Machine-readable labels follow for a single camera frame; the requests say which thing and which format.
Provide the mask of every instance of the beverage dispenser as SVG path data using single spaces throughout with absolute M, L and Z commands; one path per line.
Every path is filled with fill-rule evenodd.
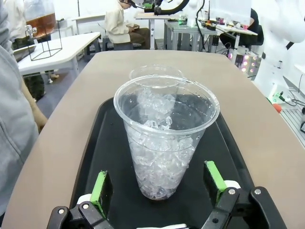
M 53 0 L 24 0 L 25 19 L 33 28 L 33 36 L 39 39 L 54 31 L 55 9 Z

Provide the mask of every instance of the person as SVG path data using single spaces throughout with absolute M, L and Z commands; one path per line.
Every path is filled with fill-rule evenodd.
M 9 12 L 8 21 L 10 23 L 10 40 L 13 42 L 13 50 L 33 45 L 34 40 L 26 36 L 25 33 L 24 0 L 4 0 L 4 6 Z M 59 76 L 52 73 L 50 77 L 51 79 L 57 79 Z M 24 81 L 30 94 L 36 101 L 44 96 L 44 81 L 40 73 L 24 75 Z
M 7 19 L 0 0 L 0 226 L 22 166 L 47 122 L 12 55 Z
M 250 16 L 250 26 L 248 27 L 248 30 L 258 33 L 259 31 L 259 20 L 258 16 L 255 10 L 251 9 L 251 16 Z M 227 48 L 234 48 L 235 46 L 235 39 L 227 36 L 225 33 L 221 34 L 219 36 L 221 42 L 223 45 Z M 255 44 L 257 41 L 257 36 L 247 35 L 247 34 L 240 34 L 240 40 L 239 45 L 244 46 L 250 46 L 252 44 Z
M 140 28 L 139 25 L 124 21 L 124 10 L 135 7 L 131 0 L 114 1 L 109 4 L 105 16 L 105 30 L 109 40 L 114 43 L 137 43 L 141 49 L 150 49 L 150 31 L 148 28 Z

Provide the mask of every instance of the white sweater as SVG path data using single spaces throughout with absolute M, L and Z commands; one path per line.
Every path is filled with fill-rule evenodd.
M 124 22 L 124 10 L 116 1 L 109 6 L 105 16 L 105 30 L 109 40 L 114 44 L 130 42 L 127 26 L 133 27 L 134 24 Z
M 3 2 L 9 12 L 10 40 L 13 42 L 16 38 L 24 38 L 26 21 L 23 0 L 4 0 Z

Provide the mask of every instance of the gray hoodie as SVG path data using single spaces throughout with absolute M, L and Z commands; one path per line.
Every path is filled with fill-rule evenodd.
M 21 91 L 21 75 L 11 54 L 7 17 L 0 0 L 0 215 L 5 212 L 18 175 L 38 137 L 30 104 Z

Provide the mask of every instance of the gray desk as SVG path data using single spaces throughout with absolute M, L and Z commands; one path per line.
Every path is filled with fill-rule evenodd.
M 201 28 L 203 35 L 208 35 L 209 37 L 209 50 L 208 52 L 216 52 L 218 46 L 218 32 L 211 31 L 207 28 Z M 202 49 L 202 40 L 200 33 L 197 28 L 190 28 L 186 25 L 179 25 L 177 21 L 167 21 L 164 23 L 164 49 L 168 50 L 178 50 L 178 41 L 182 39 L 181 50 L 188 50 L 190 35 L 193 37 L 192 41 L 192 51 L 196 52 L 198 38 L 200 38 L 199 50 Z

